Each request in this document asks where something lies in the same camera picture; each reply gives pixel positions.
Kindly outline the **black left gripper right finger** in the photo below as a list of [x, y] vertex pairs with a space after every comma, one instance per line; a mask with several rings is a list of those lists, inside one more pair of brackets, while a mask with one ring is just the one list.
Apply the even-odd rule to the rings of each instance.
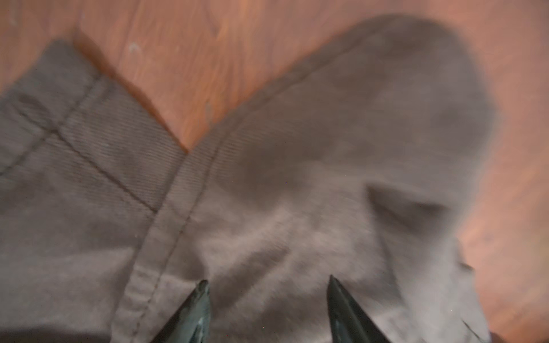
[[333, 343], [390, 343], [333, 275], [327, 286], [327, 308]]

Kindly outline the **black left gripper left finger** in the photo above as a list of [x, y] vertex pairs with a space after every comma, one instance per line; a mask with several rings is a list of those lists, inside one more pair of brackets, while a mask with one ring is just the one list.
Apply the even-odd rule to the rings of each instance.
[[154, 343], [205, 343], [210, 336], [210, 283], [200, 281], [168, 323], [152, 340]]

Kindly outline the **brown trousers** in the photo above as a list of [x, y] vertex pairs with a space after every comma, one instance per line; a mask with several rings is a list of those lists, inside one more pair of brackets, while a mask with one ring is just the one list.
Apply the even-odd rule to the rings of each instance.
[[489, 342], [456, 230], [496, 116], [463, 41], [387, 15], [190, 152], [71, 44], [1, 95], [1, 341], [333, 342], [330, 275], [390, 342]]

